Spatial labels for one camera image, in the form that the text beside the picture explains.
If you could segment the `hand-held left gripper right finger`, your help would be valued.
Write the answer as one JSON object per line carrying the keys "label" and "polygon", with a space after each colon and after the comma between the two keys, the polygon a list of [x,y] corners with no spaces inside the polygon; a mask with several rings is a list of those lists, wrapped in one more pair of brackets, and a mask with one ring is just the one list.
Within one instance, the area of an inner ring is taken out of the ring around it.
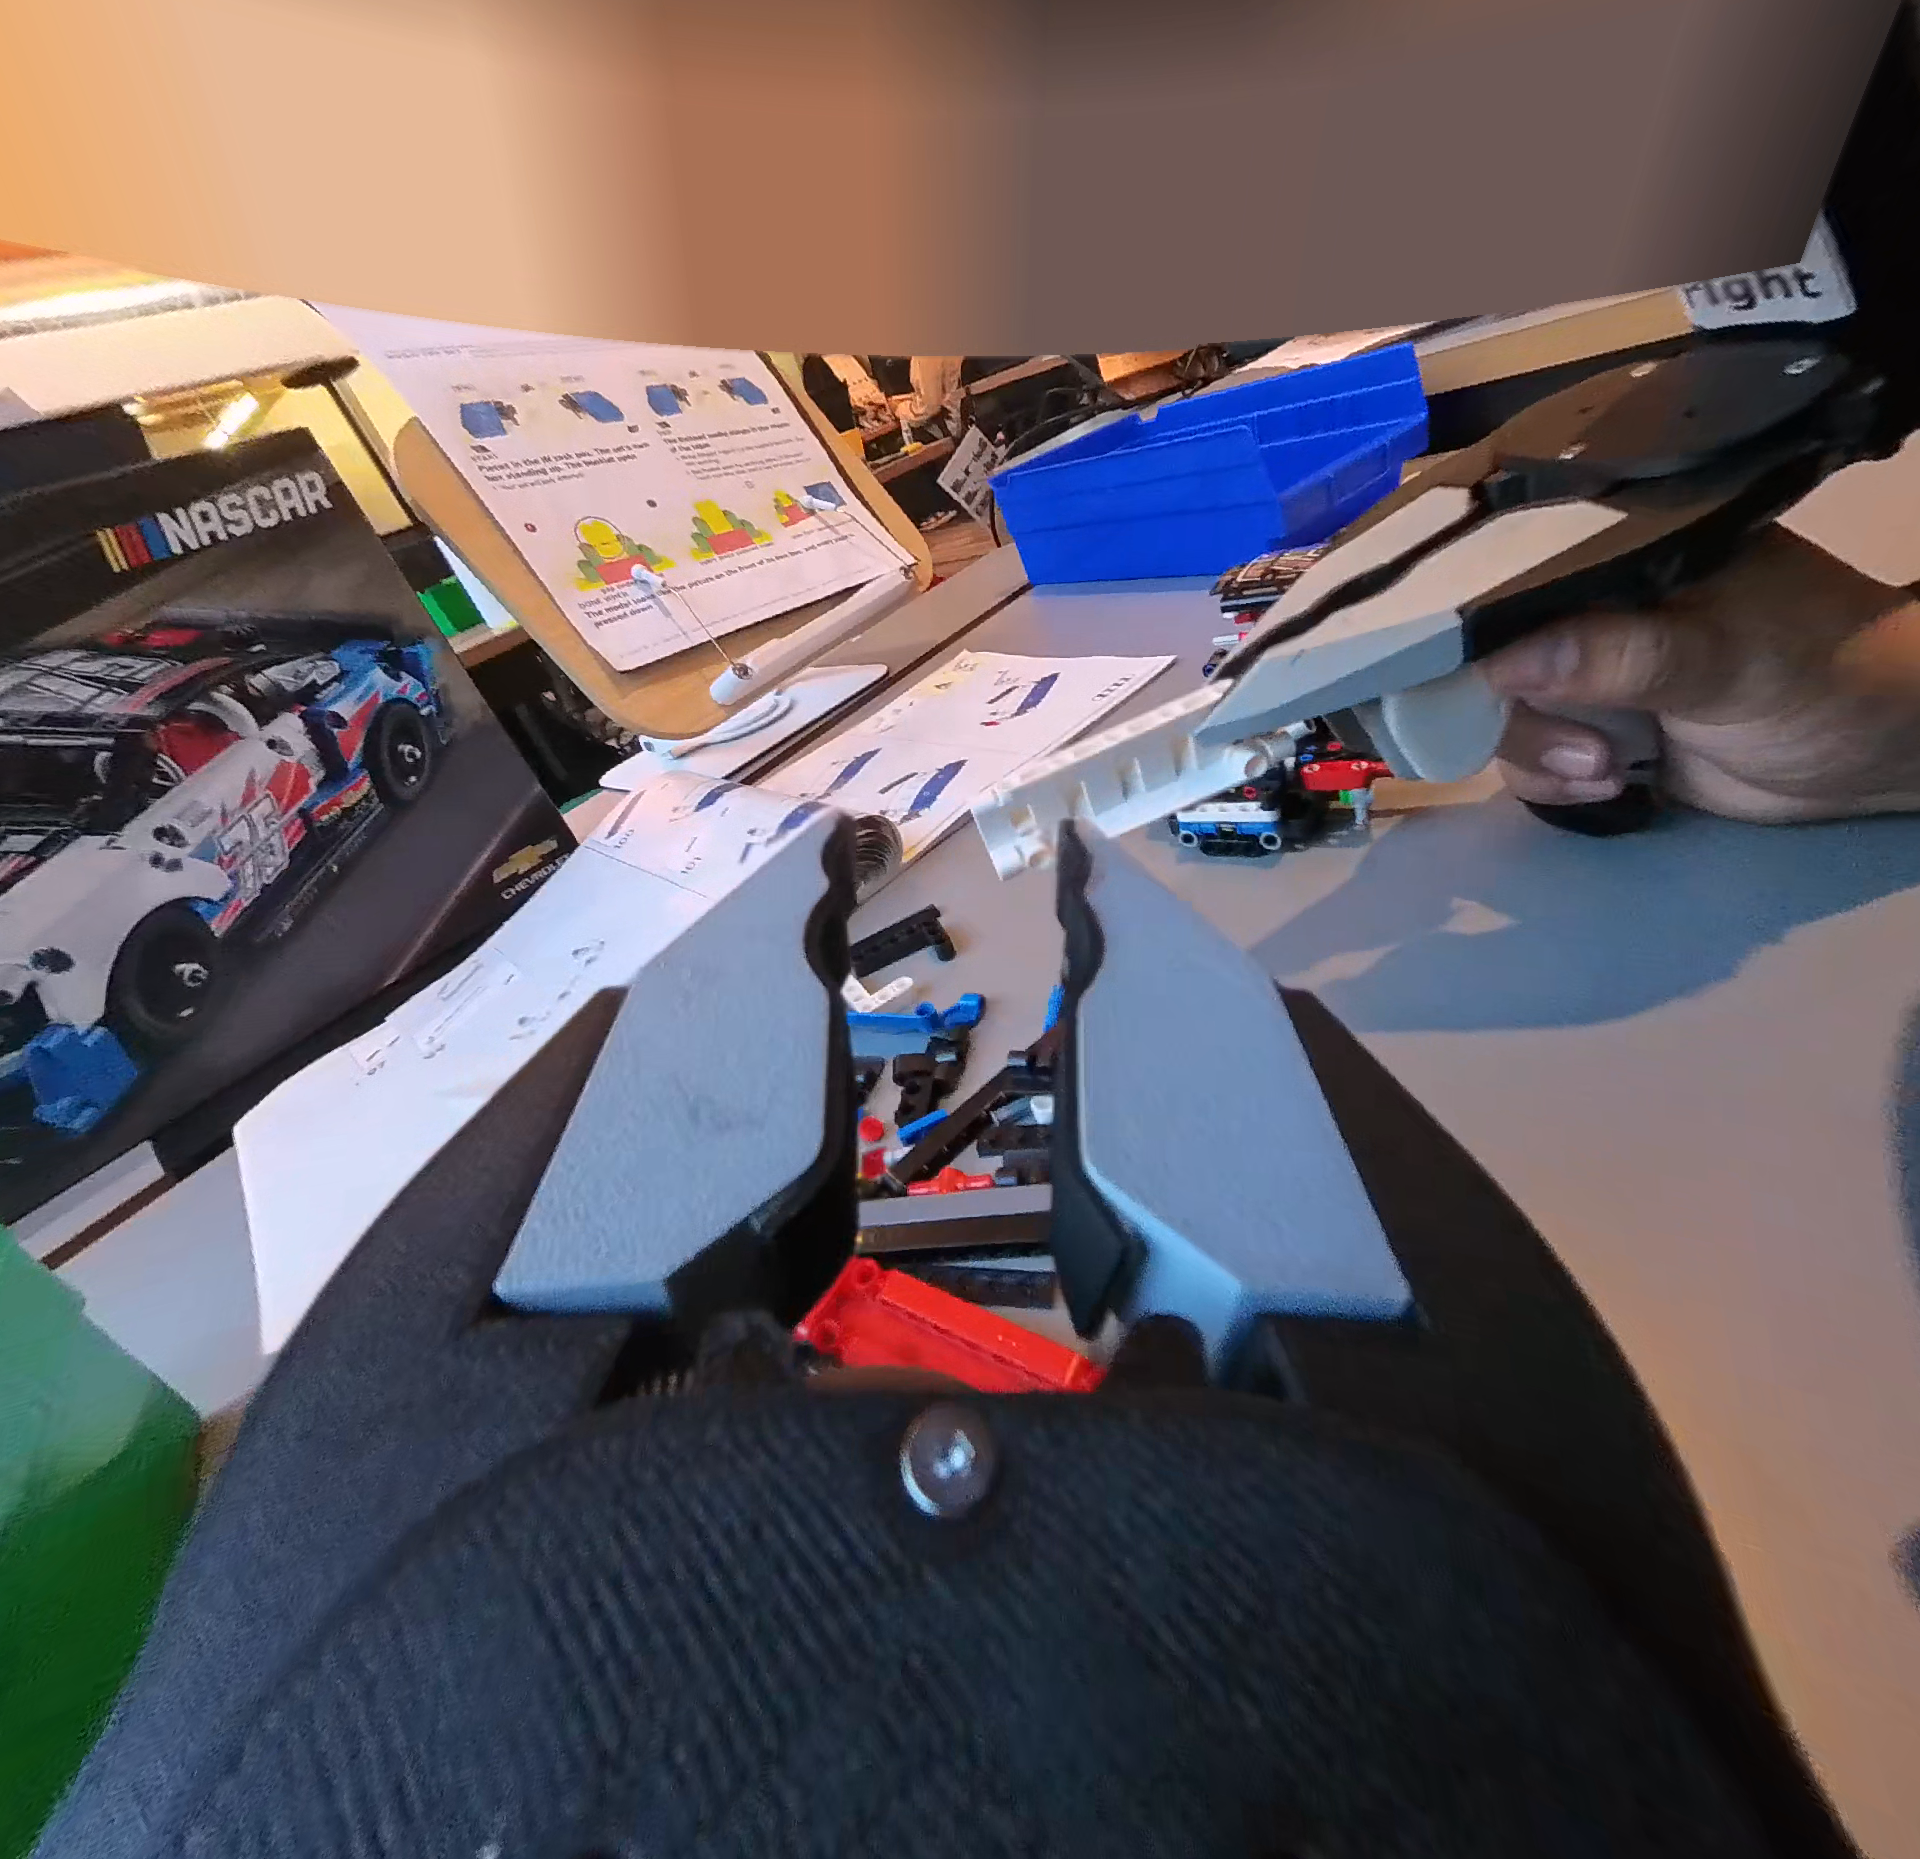
{"label": "hand-held left gripper right finger", "polygon": [[1228,1376],[1266,1320],[1413,1318],[1274,978],[1074,820],[1054,895],[1049,1250],[1074,1332],[1168,1318]]}

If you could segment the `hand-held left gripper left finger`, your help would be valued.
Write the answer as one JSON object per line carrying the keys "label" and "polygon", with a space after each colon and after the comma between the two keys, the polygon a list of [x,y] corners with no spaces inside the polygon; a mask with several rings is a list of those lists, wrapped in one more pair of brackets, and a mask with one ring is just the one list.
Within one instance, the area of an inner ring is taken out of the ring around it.
{"label": "hand-held left gripper left finger", "polygon": [[493,1294],[794,1323],[852,1248],[852,822],[802,825],[631,979]]}

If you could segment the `pile of mixed toy bricks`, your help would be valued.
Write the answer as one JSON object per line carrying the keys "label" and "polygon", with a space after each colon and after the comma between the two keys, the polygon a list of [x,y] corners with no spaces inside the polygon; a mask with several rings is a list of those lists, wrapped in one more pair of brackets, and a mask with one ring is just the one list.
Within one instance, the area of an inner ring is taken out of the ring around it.
{"label": "pile of mixed toy bricks", "polygon": [[855,1257],[981,1304],[1097,1363],[1073,1332],[1049,1244],[1061,987],[1012,996],[987,982],[977,934],[939,902],[858,925],[855,939],[928,905],[943,910],[960,956],[921,954],[864,982],[852,975],[849,1007],[948,1007],[975,990],[987,1009],[970,1037],[923,1052],[852,1046]]}

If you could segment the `white long toy panel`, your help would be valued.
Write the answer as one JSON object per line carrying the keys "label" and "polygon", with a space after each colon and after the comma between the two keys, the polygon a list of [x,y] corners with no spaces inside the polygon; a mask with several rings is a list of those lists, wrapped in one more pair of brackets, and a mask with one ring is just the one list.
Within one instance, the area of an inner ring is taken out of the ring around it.
{"label": "white long toy panel", "polygon": [[1141,832],[1284,769],[1301,734],[1284,727],[1218,743],[1173,715],[1129,720],[996,780],[974,802],[974,826],[995,878],[1014,882],[1055,864],[1064,826],[1108,839]]}

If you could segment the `grey desk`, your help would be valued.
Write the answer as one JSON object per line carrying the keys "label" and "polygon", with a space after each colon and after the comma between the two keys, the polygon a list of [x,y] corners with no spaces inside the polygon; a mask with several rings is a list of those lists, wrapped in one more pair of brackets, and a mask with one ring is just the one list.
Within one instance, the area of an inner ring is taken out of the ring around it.
{"label": "grey desk", "polygon": [[36,1854],[1916,1854],[1916,818],[1430,805],[1259,950],[1413,1290],[803,1376],[374,1219]]}

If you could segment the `person's right hand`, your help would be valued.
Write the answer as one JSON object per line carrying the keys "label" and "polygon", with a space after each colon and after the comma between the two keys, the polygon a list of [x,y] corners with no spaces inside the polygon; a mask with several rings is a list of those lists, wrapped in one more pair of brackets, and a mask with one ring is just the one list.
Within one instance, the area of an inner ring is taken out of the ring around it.
{"label": "person's right hand", "polygon": [[1616,802],[1660,731],[1660,790],[1694,813],[1807,825],[1919,813],[1919,603],[1774,526],[1646,609],[1539,629],[1478,665],[1507,706],[1503,782],[1543,813]]}

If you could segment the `blue plastic bin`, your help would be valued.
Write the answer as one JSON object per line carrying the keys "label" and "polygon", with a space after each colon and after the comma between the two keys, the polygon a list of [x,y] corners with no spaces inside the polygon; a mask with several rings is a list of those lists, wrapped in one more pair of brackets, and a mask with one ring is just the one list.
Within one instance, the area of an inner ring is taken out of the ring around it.
{"label": "blue plastic bin", "polygon": [[991,480],[1030,583],[1218,577],[1331,542],[1425,453],[1422,419],[1262,443],[1249,427],[1069,458]]}
{"label": "blue plastic bin", "polygon": [[1427,436],[1430,401],[1415,348],[1411,342],[1393,342],[1346,359],[1219,381],[1133,411],[1111,433],[1117,445],[1132,449],[1167,445],[1210,428],[1250,428],[1262,445],[1369,428],[1411,428]]}

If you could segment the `partly built toy car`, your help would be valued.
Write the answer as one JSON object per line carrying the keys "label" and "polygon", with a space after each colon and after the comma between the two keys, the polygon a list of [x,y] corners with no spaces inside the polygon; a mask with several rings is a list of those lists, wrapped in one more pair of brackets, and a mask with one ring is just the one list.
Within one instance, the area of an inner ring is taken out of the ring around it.
{"label": "partly built toy car", "polygon": [[[1326,551],[1326,544],[1274,551],[1231,568],[1212,583],[1223,629],[1202,679],[1212,682],[1269,607],[1287,598]],[[1355,832],[1371,820],[1375,787],[1393,771],[1357,715],[1301,720],[1282,731],[1280,760],[1225,792],[1173,813],[1164,825],[1188,855],[1266,859],[1314,845],[1346,818]]]}

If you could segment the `thick building instruction booklet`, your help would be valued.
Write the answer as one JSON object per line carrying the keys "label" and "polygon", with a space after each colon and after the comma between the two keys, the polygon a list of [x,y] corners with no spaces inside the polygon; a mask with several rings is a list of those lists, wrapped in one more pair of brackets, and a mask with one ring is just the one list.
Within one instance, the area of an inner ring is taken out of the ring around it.
{"label": "thick building instruction booklet", "polygon": [[629,982],[784,844],[815,807],[882,817],[912,862],[996,780],[1084,734],[1171,665],[963,650],[767,787],[744,769],[803,711],[876,684],[835,667],[716,736],[643,743],[576,817],[580,844],[469,958],[273,1089],[236,1126],[259,1346],[271,1358],[376,1214],[593,993]]}

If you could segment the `black angled toy beam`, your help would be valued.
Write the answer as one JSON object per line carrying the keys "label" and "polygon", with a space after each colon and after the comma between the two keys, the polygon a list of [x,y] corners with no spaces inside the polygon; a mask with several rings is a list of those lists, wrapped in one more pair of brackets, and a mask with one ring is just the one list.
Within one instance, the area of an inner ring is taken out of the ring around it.
{"label": "black angled toy beam", "polygon": [[936,905],[906,913],[870,934],[855,939],[849,945],[852,975],[864,982],[921,954],[940,964],[960,956],[944,914]]}

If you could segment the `red long toy panel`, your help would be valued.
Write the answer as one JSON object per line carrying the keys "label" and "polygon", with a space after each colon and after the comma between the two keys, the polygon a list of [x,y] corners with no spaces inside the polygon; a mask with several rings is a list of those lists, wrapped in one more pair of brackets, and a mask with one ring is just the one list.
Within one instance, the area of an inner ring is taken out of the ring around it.
{"label": "red long toy panel", "polygon": [[792,1337],[838,1368],[926,1373],[984,1394],[1092,1394],[1107,1379],[1080,1351],[868,1257],[841,1268]]}

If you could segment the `wooden book stand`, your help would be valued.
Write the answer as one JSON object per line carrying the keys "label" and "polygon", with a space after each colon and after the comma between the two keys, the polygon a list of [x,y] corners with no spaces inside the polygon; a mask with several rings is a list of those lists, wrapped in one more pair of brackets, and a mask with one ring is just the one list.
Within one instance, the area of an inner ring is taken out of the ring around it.
{"label": "wooden book stand", "polygon": [[438,335],[521,331],[347,308],[332,308],[328,316],[351,340],[357,359],[355,397],[380,430],[389,465],[414,509],[449,542],[568,682],[625,728],[670,740],[702,736],[806,665],[839,653],[855,634],[932,586],[932,559],[919,529],[909,524],[899,503],[884,493],[858,449],[835,433],[820,407],[806,397],[798,371],[782,367],[780,359],[757,354],[796,394],[809,423],[825,436],[834,462],[852,479],[856,495],[909,550],[911,568],[838,598],[794,609],[737,636],[724,634],[712,646],[693,646],[638,671],[616,671],[596,658],[584,636],[568,625],[486,503],[382,371],[389,353],[399,347],[425,344]]}

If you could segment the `printed instruction sheet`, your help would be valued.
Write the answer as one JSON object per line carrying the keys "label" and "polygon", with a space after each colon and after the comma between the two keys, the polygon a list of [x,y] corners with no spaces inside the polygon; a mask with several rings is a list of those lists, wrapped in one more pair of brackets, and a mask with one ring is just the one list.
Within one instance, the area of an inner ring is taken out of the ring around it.
{"label": "printed instruction sheet", "polygon": [[382,371],[616,671],[911,568],[757,354],[486,331]]}

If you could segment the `black toy car box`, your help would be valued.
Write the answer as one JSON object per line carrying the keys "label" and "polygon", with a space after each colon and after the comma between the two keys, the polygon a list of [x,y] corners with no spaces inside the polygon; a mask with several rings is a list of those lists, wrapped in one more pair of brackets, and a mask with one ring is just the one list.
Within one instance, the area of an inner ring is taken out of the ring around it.
{"label": "black toy car box", "polygon": [[170,1162],[521,913],[568,826],[420,598],[322,315],[5,311],[3,1201]]}

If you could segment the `green plastic bin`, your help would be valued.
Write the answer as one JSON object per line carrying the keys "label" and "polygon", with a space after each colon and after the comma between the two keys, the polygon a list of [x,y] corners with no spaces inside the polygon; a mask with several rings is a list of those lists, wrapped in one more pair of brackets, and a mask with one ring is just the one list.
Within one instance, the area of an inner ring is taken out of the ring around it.
{"label": "green plastic bin", "polygon": [[199,1418],[3,1241],[5,1849],[36,1840],[149,1635]]}

